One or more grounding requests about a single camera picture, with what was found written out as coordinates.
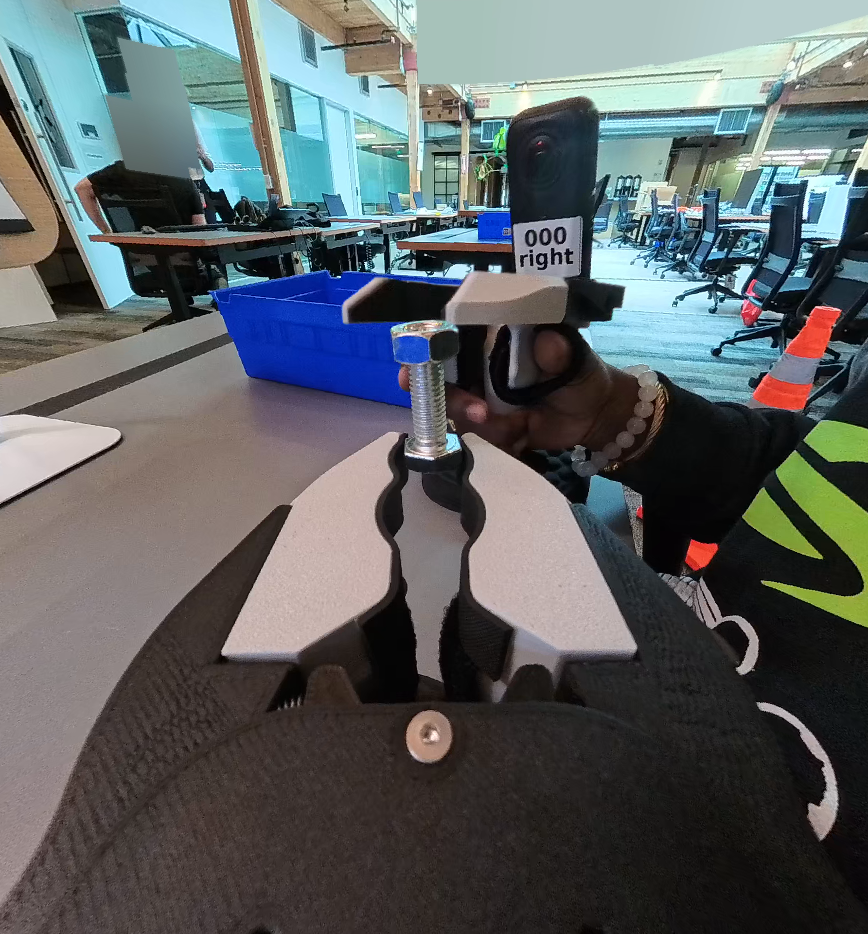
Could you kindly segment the orange traffic cone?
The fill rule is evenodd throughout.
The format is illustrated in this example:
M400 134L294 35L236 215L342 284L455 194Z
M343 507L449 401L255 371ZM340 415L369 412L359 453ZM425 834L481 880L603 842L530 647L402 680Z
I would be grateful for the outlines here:
M641 504L636 509L635 518L640 531L640 556L659 574L682 576L698 573L708 566L718 550L716 543L691 539L663 510L647 510Z
M835 307L816 306L782 357L761 379L746 406L801 412L840 316L841 311Z

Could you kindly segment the large steel bolt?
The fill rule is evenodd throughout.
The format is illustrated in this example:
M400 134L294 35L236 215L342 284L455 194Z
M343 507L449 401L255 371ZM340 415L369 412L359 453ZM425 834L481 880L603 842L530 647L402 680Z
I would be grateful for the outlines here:
M407 467L417 473L456 470L463 459L457 434L448 428L445 364L407 366L412 432L404 442Z

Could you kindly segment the person's right forearm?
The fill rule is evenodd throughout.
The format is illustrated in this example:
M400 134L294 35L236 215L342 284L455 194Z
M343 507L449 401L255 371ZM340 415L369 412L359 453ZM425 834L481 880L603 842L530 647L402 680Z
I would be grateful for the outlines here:
M618 482L663 510L691 539L720 543L764 481L816 425L812 417L740 403L712 403L660 374L661 422L620 461Z

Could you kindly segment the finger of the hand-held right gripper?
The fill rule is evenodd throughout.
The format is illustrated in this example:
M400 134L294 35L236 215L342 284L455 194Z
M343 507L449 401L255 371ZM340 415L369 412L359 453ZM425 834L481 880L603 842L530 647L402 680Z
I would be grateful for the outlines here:
M568 285L559 277L468 274L444 309L450 323L560 323Z
M445 281L374 277L342 304L345 324L444 321L445 308L459 290Z

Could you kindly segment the blue plastic bin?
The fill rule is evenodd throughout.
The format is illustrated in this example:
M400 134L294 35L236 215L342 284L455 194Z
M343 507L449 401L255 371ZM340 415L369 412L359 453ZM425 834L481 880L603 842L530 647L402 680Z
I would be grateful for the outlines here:
M390 334L401 319L387 312L369 323L343 319L344 301L376 276L318 271L212 296L248 377L410 407Z

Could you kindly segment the black mesh office chair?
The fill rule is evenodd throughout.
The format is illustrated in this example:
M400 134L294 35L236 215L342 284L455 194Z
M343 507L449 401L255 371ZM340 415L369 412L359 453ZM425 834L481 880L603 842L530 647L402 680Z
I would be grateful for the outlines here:
M98 202L114 234L161 234L178 227L180 216L166 186L98 193ZM202 312L194 298L207 294L220 279L211 250L200 248L161 253L144 248L120 248L128 284L138 297L166 298L170 312L156 326L187 321Z

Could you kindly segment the black hoodie with green print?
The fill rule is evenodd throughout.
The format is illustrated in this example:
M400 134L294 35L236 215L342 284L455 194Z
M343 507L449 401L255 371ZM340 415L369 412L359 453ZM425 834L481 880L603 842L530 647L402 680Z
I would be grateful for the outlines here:
M868 909L868 342L841 398L769 475L702 581L721 613L758 634L744 676L757 703L800 718L830 756L839 811L821 843ZM806 810L821 799L821 769L794 730L760 712Z

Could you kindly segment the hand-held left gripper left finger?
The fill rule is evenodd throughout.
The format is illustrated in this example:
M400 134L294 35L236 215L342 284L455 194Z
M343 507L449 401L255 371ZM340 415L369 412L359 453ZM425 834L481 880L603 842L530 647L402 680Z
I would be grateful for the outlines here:
M223 644L225 660L416 666L394 540L404 520L405 440L383 434L295 497Z

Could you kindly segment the row of black office chairs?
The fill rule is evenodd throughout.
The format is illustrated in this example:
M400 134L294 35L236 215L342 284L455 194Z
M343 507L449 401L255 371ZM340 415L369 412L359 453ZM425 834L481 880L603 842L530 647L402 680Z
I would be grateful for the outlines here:
M713 347L712 356L719 357L726 346L752 340L767 339L772 348L783 348L813 280L810 274L797 274L802 251L815 247L810 261L819 270L822 247L830 240L815 227L804 227L804 215L813 212L807 204L815 197L808 185L809 179L796 178L771 184L765 199L768 217L762 223L721 217L720 191L703 195L700 226L690 232L691 240L677 254L674 266L698 275L704 283L679 294L675 302L704 295L711 301L709 312L716 314L726 299L742 304L744 288L753 279L768 289L756 324L740 328Z

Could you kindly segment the person's right hand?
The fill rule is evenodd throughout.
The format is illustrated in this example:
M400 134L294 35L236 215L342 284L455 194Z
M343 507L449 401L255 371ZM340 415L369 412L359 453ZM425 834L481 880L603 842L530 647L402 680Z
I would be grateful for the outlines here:
M598 452L614 444L638 416L637 377L605 363L587 344L580 372L533 407L501 413L475 393L445 387L447 415L459 433L473 433L513 457L534 450L581 446Z

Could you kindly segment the large steel nut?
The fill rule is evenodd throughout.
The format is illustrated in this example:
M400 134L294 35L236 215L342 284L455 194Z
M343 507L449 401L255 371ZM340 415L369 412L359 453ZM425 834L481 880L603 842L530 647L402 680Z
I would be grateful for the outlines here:
M393 358L402 365L442 363L459 352L459 329L447 321L408 321L391 328Z

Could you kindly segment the black honeycomb cushion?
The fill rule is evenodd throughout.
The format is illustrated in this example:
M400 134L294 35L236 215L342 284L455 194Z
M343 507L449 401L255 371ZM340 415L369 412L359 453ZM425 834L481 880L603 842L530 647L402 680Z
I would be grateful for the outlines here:
M570 503L584 504L587 501L591 478L575 472L570 450L526 450L519 460L553 485ZM457 471L421 475L428 499L456 513L461 511L461 480Z

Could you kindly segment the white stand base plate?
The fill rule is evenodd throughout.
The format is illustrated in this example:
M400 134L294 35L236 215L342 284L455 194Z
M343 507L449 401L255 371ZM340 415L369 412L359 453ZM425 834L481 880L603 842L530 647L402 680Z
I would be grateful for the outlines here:
M0 269L0 328L47 321L30 267ZM91 461L122 439L118 429L32 414L0 414L0 506Z

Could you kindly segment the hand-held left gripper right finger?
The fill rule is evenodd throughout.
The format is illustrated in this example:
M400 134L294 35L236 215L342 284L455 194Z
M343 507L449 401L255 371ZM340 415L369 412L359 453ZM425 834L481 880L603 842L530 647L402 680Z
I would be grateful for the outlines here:
M486 684L542 666L630 661L637 642L568 499L530 467L462 438L459 640Z

